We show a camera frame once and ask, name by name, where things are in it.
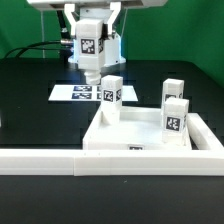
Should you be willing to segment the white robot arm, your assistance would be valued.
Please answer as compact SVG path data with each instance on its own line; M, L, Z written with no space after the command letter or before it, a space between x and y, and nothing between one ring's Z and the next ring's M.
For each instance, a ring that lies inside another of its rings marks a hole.
M115 28L122 9L161 7L168 0L27 0L40 11L63 11L70 23L72 54L68 63L87 76L124 64L121 36Z

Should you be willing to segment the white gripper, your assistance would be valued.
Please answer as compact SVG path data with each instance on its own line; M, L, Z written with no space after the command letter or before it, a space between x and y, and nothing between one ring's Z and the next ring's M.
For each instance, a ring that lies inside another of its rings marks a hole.
M168 0L27 0L27 2L40 11L61 10L64 8L65 16L71 26L70 35L76 37L77 20L74 16L77 7L104 7L104 22L102 37L114 37L113 24L117 20L121 6L124 8L149 8L164 6Z

